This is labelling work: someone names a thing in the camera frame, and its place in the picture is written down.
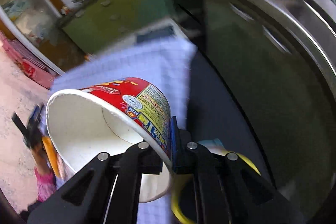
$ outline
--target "kitchen counter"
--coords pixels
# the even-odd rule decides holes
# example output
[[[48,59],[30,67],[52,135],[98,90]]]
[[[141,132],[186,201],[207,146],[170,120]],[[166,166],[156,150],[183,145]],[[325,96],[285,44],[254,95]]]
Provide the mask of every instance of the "kitchen counter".
[[[64,16],[58,20],[58,27],[64,27],[68,22],[70,22],[76,13],[80,10],[85,9],[91,4],[97,2],[98,0],[87,0],[79,7],[75,8],[71,13]],[[334,66],[336,65],[336,52],[330,50],[332,47],[322,47],[315,37],[323,40],[323,34],[320,30],[314,28],[314,26],[320,25],[321,20],[315,13],[309,9],[303,0],[241,0],[242,3],[254,7],[254,9],[260,9],[265,15],[268,15],[272,20],[277,22],[277,24],[282,25],[285,29],[290,30],[294,35],[299,38],[300,43],[304,46],[310,53],[311,56],[318,53],[320,57],[315,60],[319,63],[325,78],[328,80],[330,86],[336,89],[336,84],[333,81],[333,77],[336,76]],[[303,24],[305,18],[309,16],[310,23]],[[323,32],[330,32],[329,29],[323,30]],[[330,43],[336,43],[336,37],[325,34],[329,39],[332,40]]]

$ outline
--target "paper cup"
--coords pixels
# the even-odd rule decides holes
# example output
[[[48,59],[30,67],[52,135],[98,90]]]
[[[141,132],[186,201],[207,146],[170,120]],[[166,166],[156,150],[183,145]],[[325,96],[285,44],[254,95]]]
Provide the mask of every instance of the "paper cup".
[[[58,91],[46,107],[49,136],[74,172],[100,152],[117,155],[143,139],[149,143],[164,164],[159,175],[143,174],[140,202],[160,198],[169,189],[169,119],[164,95],[151,83],[134,77]]]

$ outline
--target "black object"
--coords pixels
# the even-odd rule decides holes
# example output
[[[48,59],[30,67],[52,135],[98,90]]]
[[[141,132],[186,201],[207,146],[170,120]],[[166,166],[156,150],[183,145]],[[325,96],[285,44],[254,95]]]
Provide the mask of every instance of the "black object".
[[[192,140],[219,138],[225,147],[249,158],[276,187],[267,156],[251,123],[220,73],[201,51],[196,52],[190,64],[189,86],[186,129]]]
[[[7,198],[0,189],[0,223],[25,224],[23,219],[15,212]]]
[[[178,206],[182,214],[188,219],[197,222],[195,188],[193,180],[189,180],[181,190]]]
[[[173,169],[194,174],[197,223],[303,223],[302,215],[237,154],[214,155],[179,130],[176,117],[170,125]],[[112,157],[98,154],[40,204],[27,223],[136,223],[141,174],[162,170],[157,153],[143,145]]]
[[[30,213],[35,210],[42,202],[41,201],[35,201],[33,204],[28,205],[27,210],[23,210],[20,212],[20,217],[22,220],[26,223],[28,221],[28,217]]]
[[[38,128],[38,125],[40,124],[41,121],[41,112],[43,111],[44,105],[41,104],[36,105],[27,124],[27,128],[25,125],[22,123],[18,115],[16,113],[13,113],[12,116],[12,121],[14,124],[17,126],[17,128],[21,131],[23,137],[24,137],[24,142],[25,145],[28,148],[34,148],[35,145],[38,143],[41,143],[41,131]]]
[[[137,43],[143,43],[146,41],[150,41],[152,39],[156,39],[156,38],[162,38],[162,37],[170,37],[170,36],[174,36],[175,32],[173,29],[172,25],[163,27],[163,28],[159,28],[153,31],[149,31],[145,34],[139,34],[136,37],[136,42]]]

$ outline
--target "green cabinet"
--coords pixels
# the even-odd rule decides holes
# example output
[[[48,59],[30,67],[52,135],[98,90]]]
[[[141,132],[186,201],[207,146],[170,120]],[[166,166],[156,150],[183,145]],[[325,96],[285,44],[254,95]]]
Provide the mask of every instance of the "green cabinet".
[[[98,0],[63,30],[84,52],[95,53],[168,14],[167,0]]]
[[[335,119],[323,88],[258,14],[237,0],[205,3],[207,55],[251,122],[278,189],[309,218],[330,190],[336,163]]]

